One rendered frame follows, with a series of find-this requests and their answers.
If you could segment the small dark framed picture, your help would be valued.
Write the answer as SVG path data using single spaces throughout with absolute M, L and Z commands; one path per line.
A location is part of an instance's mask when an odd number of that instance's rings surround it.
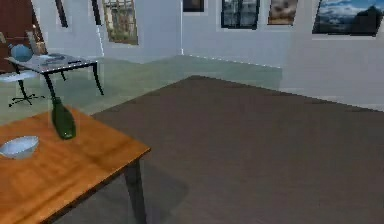
M 204 0 L 183 0 L 184 12 L 203 12 Z

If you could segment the framed green landscape picture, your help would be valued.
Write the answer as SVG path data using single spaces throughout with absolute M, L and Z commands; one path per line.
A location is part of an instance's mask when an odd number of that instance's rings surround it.
M 102 0 L 108 40 L 137 45 L 138 32 L 134 0 Z

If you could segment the dark green glass bottle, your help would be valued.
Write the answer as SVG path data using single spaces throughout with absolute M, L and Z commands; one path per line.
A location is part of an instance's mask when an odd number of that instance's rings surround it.
M 51 119 L 58 136 L 63 140 L 74 138 L 76 136 L 76 124 L 72 113 L 63 105 L 59 97 L 53 98 L 52 104 Z

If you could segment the framed brown picture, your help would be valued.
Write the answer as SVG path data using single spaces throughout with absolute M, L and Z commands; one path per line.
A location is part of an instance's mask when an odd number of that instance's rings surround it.
M 269 25 L 293 25 L 298 0 L 271 0 Z

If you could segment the orange wooden table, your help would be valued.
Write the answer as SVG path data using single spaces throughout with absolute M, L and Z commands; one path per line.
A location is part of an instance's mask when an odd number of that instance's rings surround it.
M 0 144 L 22 136 L 39 138 L 29 158 L 0 156 L 0 224 L 47 224 L 124 175 L 137 224 L 147 224 L 140 158 L 150 148 L 72 109 L 75 138 L 62 140 L 51 114 L 0 126 Z

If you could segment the grey desk with black legs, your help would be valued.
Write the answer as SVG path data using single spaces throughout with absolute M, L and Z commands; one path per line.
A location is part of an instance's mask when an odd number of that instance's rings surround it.
M 91 67 L 93 70 L 93 76 L 100 91 L 100 94 L 103 95 L 103 89 L 101 87 L 99 76 L 98 76 L 98 63 L 96 60 L 90 60 L 82 57 L 75 57 L 65 54 L 66 62 L 64 64 L 42 64 L 38 55 L 33 55 L 32 58 L 27 62 L 20 62 L 15 60 L 13 57 L 6 57 L 6 60 L 14 67 L 15 71 L 18 72 L 20 67 L 23 67 L 27 70 L 34 71 L 45 78 L 46 84 L 50 91 L 51 99 L 56 97 L 55 90 L 50 79 L 51 74 L 61 73 L 63 74 L 65 71 L 87 68 Z

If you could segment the dark flat item on desk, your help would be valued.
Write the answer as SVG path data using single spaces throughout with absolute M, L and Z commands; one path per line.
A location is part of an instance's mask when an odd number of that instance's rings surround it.
M 66 57 L 60 54 L 48 54 L 48 55 L 40 55 L 39 59 L 42 64 L 64 64 L 66 62 Z

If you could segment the white office chair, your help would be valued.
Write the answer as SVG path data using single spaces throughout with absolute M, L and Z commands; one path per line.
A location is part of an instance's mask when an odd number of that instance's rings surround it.
M 24 87 L 24 81 L 26 79 L 32 79 L 38 76 L 39 76 L 38 73 L 31 70 L 26 70 L 21 73 L 12 72 L 12 73 L 5 73 L 0 75 L 0 82 L 3 82 L 3 83 L 17 82 L 22 93 L 22 97 L 14 97 L 12 99 L 12 102 L 8 104 L 9 107 L 12 107 L 13 105 L 23 101 L 27 101 L 29 104 L 32 104 L 31 102 L 32 99 L 39 99 L 39 96 L 36 96 L 35 94 L 28 95 Z

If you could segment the white bowl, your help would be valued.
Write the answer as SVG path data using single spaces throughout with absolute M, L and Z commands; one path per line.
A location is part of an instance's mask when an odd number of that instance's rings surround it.
M 30 157 L 37 146 L 37 136 L 23 136 L 7 141 L 0 147 L 0 155 L 11 159 L 24 159 Z

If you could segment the blue globe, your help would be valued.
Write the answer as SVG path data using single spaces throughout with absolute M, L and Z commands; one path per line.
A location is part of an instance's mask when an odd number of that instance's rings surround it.
M 15 60 L 20 62 L 27 62 L 33 56 L 31 49 L 22 44 L 11 45 L 10 53 Z

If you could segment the framed blue mountain picture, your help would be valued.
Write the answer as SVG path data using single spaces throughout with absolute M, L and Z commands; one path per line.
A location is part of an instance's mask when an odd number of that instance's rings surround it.
M 313 34 L 375 37 L 384 19 L 384 0 L 319 0 Z

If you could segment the dark brown wooden cupboard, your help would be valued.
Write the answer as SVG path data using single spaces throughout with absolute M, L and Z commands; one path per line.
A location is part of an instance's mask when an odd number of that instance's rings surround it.
M 32 32 L 38 52 L 46 54 L 45 42 L 32 5 L 32 0 L 0 0 L 0 74 L 13 72 L 6 60 L 9 44 L 30 46 L 27 32 Z

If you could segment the black narrow wall frame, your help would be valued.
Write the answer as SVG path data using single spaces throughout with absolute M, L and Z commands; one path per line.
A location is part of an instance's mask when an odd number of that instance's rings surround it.
M 101 18 L 100 18 L 98 0 L 91 0 L 91 4 L 92 4 L 92 10 L 93 10 L 94 19 L 95 19 L 95 24 L 97 26 L 100 26 L 101 25 Z
M 61 26 L 64 28 L 68 28 L 67 18 L 64 11 L 64 7 L 61 0 L 55 0 L 56 8 L 58 11 L 58 16 L 61 22 Z

